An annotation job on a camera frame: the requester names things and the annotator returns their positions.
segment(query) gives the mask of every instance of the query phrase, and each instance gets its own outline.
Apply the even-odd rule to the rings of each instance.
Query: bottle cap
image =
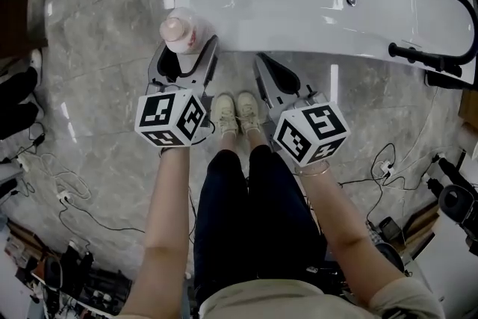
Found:
[[[164,20],[159,27],[159,34],[166,41],[177,41],[184,34],[184,24],[177,17]]]

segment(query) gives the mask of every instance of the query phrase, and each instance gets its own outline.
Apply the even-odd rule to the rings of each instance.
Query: shoe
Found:
[[[37,71],[37,86],[35,88],[38,88],[40,84],[42,83],[42,64],[43,64],[43,58],[42,58],[42,53],[40,52],[39,49],[34,49],[33,51],[30,52],[30,66],[34,68]]]
[[[35,117],[35,121],[43,120],[45,116],[45,111],[43,110],[41,105],[38,103],[37,97],[35,97],[33,93],[30,93],[28,97],[25,99],[25,103],[27,102],[31,102],[32,104],[35,104],[35,106],[38,108],[38,113],[37,113],[37,117]]]
[[[259,129],[259,106],[254,95],[242,92],[238,96],[238,119],[244,134],[251,129]]]
[[[216,98],[212,111],[213,120],[218,124],[221,137],[225,133],[232,132],[238,135],[239,127],[236,122],[234,100],[227,93],[222,93]]]

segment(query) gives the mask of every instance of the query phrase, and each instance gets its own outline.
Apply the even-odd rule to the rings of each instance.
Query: bracelet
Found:
[[[161,158],[161,156],[170,149],[174,149],[174,147],[171,147],[171,146],[162,147],[161,150],[159,151],[159,158]]]
[[[326,165],[326,168],[325,168],[324,170],[321,170],[321,171],[318,172],[318,173],[304,173],[302,170],[297,171],[297,169],[296,169],[296,172],[297,172],[297,173],[292,173],[292,174],[294,174],[295,176],[299,176],[299,177],[322,176],[323,174],[325,174],[325,173],[330,169],[330,164],[329,164],[328,161],[322,161],[322,162],[320,162],[320,166],[322,166],[323,164]]]

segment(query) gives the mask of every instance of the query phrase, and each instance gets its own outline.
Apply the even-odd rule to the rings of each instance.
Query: human arm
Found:
[[[303,172],[315,174],[324,169],[315,167]],[[364,219],[338,186],[330,170],[300,179],[330,249],[359,300],[369,304],[378,291],[404,277],[375,248]]]
[[[121,315],[179,317],[188,251],[188,188],[189,148],[166,151],[149,206],[143,263]]]

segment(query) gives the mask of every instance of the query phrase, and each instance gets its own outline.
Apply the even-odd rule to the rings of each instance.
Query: bathtub faucet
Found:
[[[471,16],[474,28],[474,38],[470,49],[462,56],[449,56],[417,51],[415,48],[402,48],[392,43],[388,46],[388,53],[391,57],[400,56],[409,59],[410,63],[420,61],[426,66],[430,66],[437,72],[445,71],[451,75],[462,77],[461,65],[468,64],[478,53],[478,18],[473,5],[468,0],[458,0],[462,3]]]

